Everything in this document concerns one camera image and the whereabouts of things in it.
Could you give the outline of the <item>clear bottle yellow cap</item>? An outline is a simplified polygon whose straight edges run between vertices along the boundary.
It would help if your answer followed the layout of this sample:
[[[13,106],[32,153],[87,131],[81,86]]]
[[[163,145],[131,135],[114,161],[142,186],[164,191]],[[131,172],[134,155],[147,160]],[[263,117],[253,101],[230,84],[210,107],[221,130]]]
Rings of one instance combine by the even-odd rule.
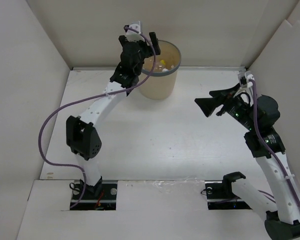
[[[165,66],[165,65],[166,65],[166,61],[163,60],[163,59],[161,59],[161,60],[159,61],[159,65],[160,65],[160,66]]]

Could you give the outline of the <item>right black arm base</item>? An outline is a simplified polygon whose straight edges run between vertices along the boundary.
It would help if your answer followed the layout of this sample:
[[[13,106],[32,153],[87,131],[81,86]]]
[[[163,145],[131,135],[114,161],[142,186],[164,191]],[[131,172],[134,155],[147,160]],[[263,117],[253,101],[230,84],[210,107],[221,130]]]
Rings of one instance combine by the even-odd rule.
[[[208,210],[251,210],[232,191],[232,183],[239,179],[246,179],[246,176],[236,171],[224,175],[221,180],[205,180],[201,194],[206,196]]]

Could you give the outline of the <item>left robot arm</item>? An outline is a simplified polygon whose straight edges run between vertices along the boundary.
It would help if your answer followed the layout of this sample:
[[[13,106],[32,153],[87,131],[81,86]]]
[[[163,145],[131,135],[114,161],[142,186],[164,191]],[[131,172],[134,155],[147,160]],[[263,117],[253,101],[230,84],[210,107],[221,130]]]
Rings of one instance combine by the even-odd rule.
[[[156,33],[150,32],[149,37],[150,45],[133,31],[121,35],[120,62],[110,77],[103,96],[97,98],[79,116],[69,116],[66,120],[66,144],[84,169],[86,180],[81,180],[80,186],[90,198],[97,198],[102,192],[103,180],[96,161],[102,141],[97,129],[115,106],[137,86],[145,59],[160,55]]]

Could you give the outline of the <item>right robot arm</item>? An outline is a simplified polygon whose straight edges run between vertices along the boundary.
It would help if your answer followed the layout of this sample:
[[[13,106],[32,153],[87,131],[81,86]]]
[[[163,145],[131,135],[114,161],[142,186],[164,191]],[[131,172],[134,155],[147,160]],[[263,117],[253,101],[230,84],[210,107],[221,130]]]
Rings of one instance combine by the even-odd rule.
[[[258,190],[243,173],[236,171],[224,175],[221,180],[206,183],[203,191],[208,208],[234,209],[239,201],[258,214],[272,240],[297,239],[300,238],[300,191],[289,168],[283,141],[274,128],[280,118],[279,106],[272,97],[258,95],[253,80],[248,86],[251,93],[247,100],[242,98],[247,90],[237,84],[211,91],[208,98],[196,98],[195,103],[207,117],[229,114],[246,128],[245,143],[271,193]]]

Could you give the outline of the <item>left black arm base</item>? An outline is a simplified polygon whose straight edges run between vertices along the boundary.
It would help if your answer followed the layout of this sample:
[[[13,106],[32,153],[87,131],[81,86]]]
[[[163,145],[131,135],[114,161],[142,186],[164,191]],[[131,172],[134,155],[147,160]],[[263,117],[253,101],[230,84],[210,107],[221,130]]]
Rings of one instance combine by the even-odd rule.
[[[72,190],[70,207],[75,205],[81,196],[81,185],[78,181],[69,184]],[[71,207],[71,211],[115,211],[117,206],[117,181],[104,181],[102,183],[102,190],[94,196],[88,190],[85,191],[82,199],[77,205]]]

